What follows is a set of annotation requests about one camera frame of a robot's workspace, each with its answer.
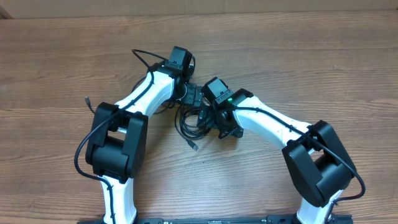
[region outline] black cable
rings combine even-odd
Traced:
[[[164,111],[166,111],[167,109],[172,109],[174,107],[174,105],[175,105],[175,102],[173,102],[173,101],[170,101],[167,105],[165,103],[162,103],[162,106],[164,106],[164,108],[159,112],[155,112],[154,115],[161,114]]]
[[[146,78],[146,76],[140,78],[140,79],[138,80],[138,82],[136,82],[136,84],[133,86],[133,88],[132,88],[132,90],[131,90],[131,93],[137,88],[138,84],[140,84],[145,78]]]
[[[202,126],[201,124],[199,125],[189,125],[186,123],[186,120],[191,117],[191,116],[199,116],[200,115],[200,110],[201,108],[195,108],[193,106],[185,106],[182,105],[180,108],[177,110],[175,114],[175,128],[180,133],[180,135],[183,136],[183,138],[186,139],[191,139],[191,140],[199,140],[204,138],[211,130],[211,128],[207,128],[206,126]],[[179,117],[179,125],[180,129],[178,130],[177,127],[177,116],[178,112],[180,111],[180,117]]]
[[[192,60],[193,60],[193,71],[195,71],[195,67],[197,66],[197,62],[195,60],[195,56],[192,55]]]
[[[115,217],[114,217],[115,213],[114,213],[114,210],[113,210],[113,193],[112,193],[112,187],[113,187],[113,186],[111,186],[111,184],[110,184],[106,179],[103,179],[103,178],[101,178],[101,177],[97,177],[97,176],[90,175],[90,174],[87,174],[87,173],[83,172],[83,171],[80,169],[80,167],[79,167],[78,158],[79,158],[79,154],[80,154],[80,151],[81,151],[81,149],[83,148],[83,146],[86,144],[86,142],[89,140],[89,138],[90,138],[95,132],[97,132],[97,130],[99,130],[99,128],[101,128],[102,126],[104,126],[105,124],[107,124],[109,121],[111,121],[113,118],[115,118],[117,115],[119,115],[120,113],[122,113],[123,111],[125,111],[125,110],[126,110],[127,108],[129,108],[130,106],[134,105],[134,103],[135,103],[137,100],[139,100],[146,92],[148,92],[148,90],[150,89],[150,87],[154,84],[154,78],[155,78],[155,76],[154,76],[153,71],[150,69],[150,66],[148,65],[148,63],[147,63],[144,59],[142,59],[136,52],[141,52],[141,53],[153,55],[153,56],[155,56],[155,57],[160,57],[160,56],[154,55],[154,54],[152,54],[152,53],[150,53],[150,52],[145,52],[145,51],[143,51],[143,50],[136,50],[136,49],[132,50],[132,53],[133,53],[133,54],[134,54],[134,55],[135,55],[147,68],[148,68],[148,70],[150,71],[151,80],[150,80],[149,85],[148,85],[148,86],[145,88],[145,90],[144,90],[142,93],[140,93],[135,99],[131,100],[130,103],[128,103],[126,106],[120,108],[117,112],[115,112],[114,114],[112,114],[108,119],[106,119],[106,120],[103,121],[101,124],[99,124],[95,129],[93,129],[92,131],[90,131],[90,133],[88,133],[88,134],[86,135],[86,137],[82,140],[82,142],[81,142],[81,143],[79,144],[79,146],[77,147],[77,150],[76,150],[76,153],[75,153],[75,160],[74,160],[75,168],[76,168],[76,170],[77,170],[77,172],[78,172],[79,174],[81,174],[81,175],[84,176],[84,177],[93,179],[93,180],[102,181],[102,182],[103,182],[104,184],[106,184],[106,186],[108,187],[107,190],[109,191],[109,201],[110,201],[110,207],[111,207],[111,218],[112,218],[113,224],[116,224],[116,219],[115,219]]]
[[[183,106],[180,105],[180,106],[178,107],[177,111],[175,112],[174,127],[175,127],[175,129],[177,130],[177,132],[181,135],[181,137],[184,138],[184,140],[186,140],[186,142],[188,143],[188,145],[189,145],[193,150],[197,151],[197,150],[199,149],[199,147],[198,147],[191,139],[189,139],[188,137],[185,137],[185,136],[182,134],[181,130],[178,129],[178,127],[177,127],[177,116],[178,116],[178,112],[180,111],[181,107],[183,107]]]
[[[225,133],[224,135],[222,135],[222,132],[220,132],[219,135],[218,135],[218,138],[219,138],[219,139],[223,139],[223,138],[225,138],[225,137],[228,137],[228,136],[232,135],[232,133],[234,133],[234,131],[236,131],[237,129],[238,129],[238,127],[236,127],[236,128],[234,128],[234,129],[228,131],[228,132]]]
[[[305,133],[303,133],[302,131],[300,131],[297,128],[293,127],[291,124],[286,123],[282,119],[278,118],[276,115],[274,115],[274,114],[272,114],[272,113],[270,113],[270,112],[268,112],[266,110],[262,110],[260,108],[234,107],[234,108],[218,110],[218,111],[216,111],[216,113],[222,113],[222,112],[225,112],[225,111],[235,111],[235,110],[251,110],[251,111],[257,111],[257,112],[260,112],[260,113],[264,113],[264,114],[270,116],[271,118],[273,118],[274,120],[278,121],[280,124],[283,124],[286,128],[289,128],[290,130],[296,132],[297,134],[300,134],[302,136],[306,136]],[[323,150],[325,150],[327,153],[329,153],[331,156],[333,156],[339,162],[341,162],[345,167],[347,167],[347,169],[349,169],[349,171],[358,179],[358,182],[361,185],[361,192],[359,194],[354,195],[354,196],[349,196],[349,197],[336,198],[336,199],[334,199],[332,201],[332,203],[331,203],[331,205],[329,207],[328,213],[326,214],[326,217],[325,217],[325,223],[327,223],[328,219],[329,219],[329,216],[331,214],[331,211],[333,210],[334,205],[337,205],[337,202],[341,202],[341,201],[344,201],[344,200],[354,200],[354,199],[358,199],[358,198],[362,197],[365,194],[366,186],[365,186],[365,183],[364,183],[363,179],[361,178],[361,176],[350,165],[348,165],[340,156],[337,156],[333,151],[328,149],[326,146],[324,146],[322,143],[320,143],[316,139],[314,139],[314,138],[308,138],[308,139],[312,143],[317,145],[319,148],[322,148]]]
[[[91,108],[91,102],[90,99],[88,98],[88,96],[85,97],[86,100],[86,104],[88,106],[88,108],[90,109],[91,112],[93,112],[93,114],[95,114],[94,110]]]

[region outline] wooden table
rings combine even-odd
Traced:
[[[95,106],[127,96],[146,68],[132,48],[197,59],[192,82],[217,76],[300,121],[331,123],[365,197],[334,212],[397,223],[398,12],[307,12],[0,21],[0,222],[75,223],[104,213],[100,183],[73,166]],[[150,63],[156,60],[145,57]],[[135,179],[141,217],[261,217],[300,204],[280,151],[250,131],[190,149],[175,110],[149,121]],[[91,167],[80,164],[87,172]],[[344,195],[359,192],[353,180]]]

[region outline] wood grain surface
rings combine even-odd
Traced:
[[[294,119],[332,124],[368,188],[334,212],[398,222],[398,12],[372,11],[1,20],[0,223],[102,216],[100,183],[73,166],[93,119],[84,97],[124,98],[146,70],[131,49],[168,57],[174,45],[196,57],[193,82],[217,76]],[[224,140],[212,131],[195,152],[174,113],[149,121],[140,217],[297,211],[280,151],[250,131]],[[80,164],[91,172],[84,156]],[[344,195],[358,192],[353,180]]]
[[[398,7],[398,0],[0,0],[0,6],[5,9],[7,18],[43,19],[247,12],[395,10]]]

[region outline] robotic arm link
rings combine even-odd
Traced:
[[[139,57],[149,71],[144,82],[115,105],[101,103],[97,107],[91,133],[85,138],[89,139],[86,162],[93,166],[97,177],[92,179],[102,181],[104,192],[106,213],[102,220],[96,222],[352,223],[351,215],[331,214],[334,201],[347,188],[350,180],[356,177],[347,169],[350,166],[356,171],[333,128],[324,121],[310,125],[282,115],[247,90],[240,89],[233,93],[217,77],[203,87],[189,83],[195,69],[195,66],[190,65],[192,57],[189,51],[180,47],[174,47],[168,60],[151,67]],[[201,116],[198,117],[198,126],[219,129],[220,139],[228,135],[241,138],[243,129],[249,129],[282,150],[295,188],[303,197],[298,212],[294,215],[268,215],[265,218],[138,219],[133,202],[133,180],[144,160],[148,119],[164,101],[178,101],[181,105],[199,108]],[[108,136],[108,131],[125,133],[125,140]],[[310,154],[322,150],[320,145],[329,149],[314,162]]]

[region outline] black plastic part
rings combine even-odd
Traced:
[[[201,86],[197,86],[194,83],[189,83],[187,85],[187,93],[181,99],[181,104],[199,108],[202,99],[203,93],[201,92]]]
[[[154,72],[157,71],[160,67],[162,67],[164,64],[166,63],[165,60],[161,61],[161,62],[156,62],[155,64],[153,64],[152,66],[150,66],[150,69]]]
[[[198,125],[207,124],[208,128],[215,128],[220,131],[218,137],[223,139],[229,135],[237,138],[243,137],[243,128],[239,127],[232,111],[225,111],[216,114],[216,121],[209,121],[207,118],[213,118],[216,111],[234,108],[246,98],[253,94],[245,89],[240,89],[236,93],[228,89],[228,86],[217,77],[212,78],[202,88],[204,97],[211,103],[210,106],[202,106],[198,117]]]
[[[319,121],[308,129],[311,138],[316,136],[318,141],[355,169],[337,134],[328,123]],[[354,176],[327,152],[314,162],[308,154],[308,150],[313,147],[302,136],[295,141],[289,141],[282,153],[293,184],[300,195],[313,206],[324,207],[333,194],[347,188]]]
[[[211,104],[217,101],[217,105],[221,103],[221,99],[226,99],[225,97],[222,97],[226,92],[229,91],[229,94],[232,95],[232,91],[228,89],[228,86],[217,77],[214,77],[208,81],[201,90]]]
[[[296,214],[293,215],[268,215],[262,218],[190,218],[163,220],[161,218],[143,218],[138,219],[134,224],[301,224]],[[331,220],[328,224],[353,224],[352,215],[331,214]]]
[[[170,54],[169,60],[165,63],[165,67],[181,73],[184,80],[188,79],[189,63],[191,62],[192,54],[187,49],[175,46]]]
[[[88,222],[77,222],[77,224],[106,224],[102,219]]]
[[[96,128],[117,110],[115,105],[100,104],[91,129]],[[119,127],[127,130],[124,141],[108,136],[108,130],[117,131]],[[134,178],[144,160],[147,127],[148,116],[124,111],[110,124],[95,132],[88,141],[86,151],[86,162],[93,166],[94,174],[110,176],[122,184],[128,178]]]
[[[169,99],[175,101],[184,97],[186,86],[193,75],[194,67],[190,67],[192,54],[181,47],[175,46],[168,61],[164,62],[163,67],[158,67],[157,71],[167,74],[174,79],[173,95]]]

